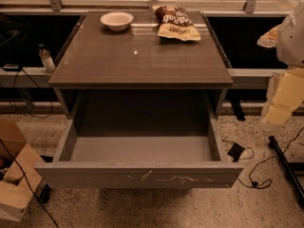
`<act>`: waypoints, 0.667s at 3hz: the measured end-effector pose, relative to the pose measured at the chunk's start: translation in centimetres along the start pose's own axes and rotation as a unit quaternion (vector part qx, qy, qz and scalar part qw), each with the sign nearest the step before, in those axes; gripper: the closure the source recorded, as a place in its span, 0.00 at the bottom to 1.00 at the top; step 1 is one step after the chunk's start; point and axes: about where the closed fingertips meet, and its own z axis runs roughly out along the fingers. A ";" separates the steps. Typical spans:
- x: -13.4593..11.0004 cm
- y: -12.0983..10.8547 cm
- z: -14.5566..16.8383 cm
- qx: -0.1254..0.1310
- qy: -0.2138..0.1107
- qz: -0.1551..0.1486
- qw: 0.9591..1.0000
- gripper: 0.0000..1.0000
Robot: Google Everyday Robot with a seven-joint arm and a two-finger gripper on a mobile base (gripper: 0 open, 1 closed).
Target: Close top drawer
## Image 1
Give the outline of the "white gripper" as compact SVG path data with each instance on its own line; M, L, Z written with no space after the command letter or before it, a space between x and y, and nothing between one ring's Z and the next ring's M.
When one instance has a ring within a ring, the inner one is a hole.
M266 97L260 127L266 131L279 129L304 103L304 68L288 67L282 74L274 73Z

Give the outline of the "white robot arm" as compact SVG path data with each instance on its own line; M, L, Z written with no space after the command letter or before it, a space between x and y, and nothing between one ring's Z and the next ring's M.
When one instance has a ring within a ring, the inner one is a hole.
M275 130L304 103L304 0L280 25L260 36L257 44L275 48L277 60L288 66L269 80L267 101L261 113L261 128Z

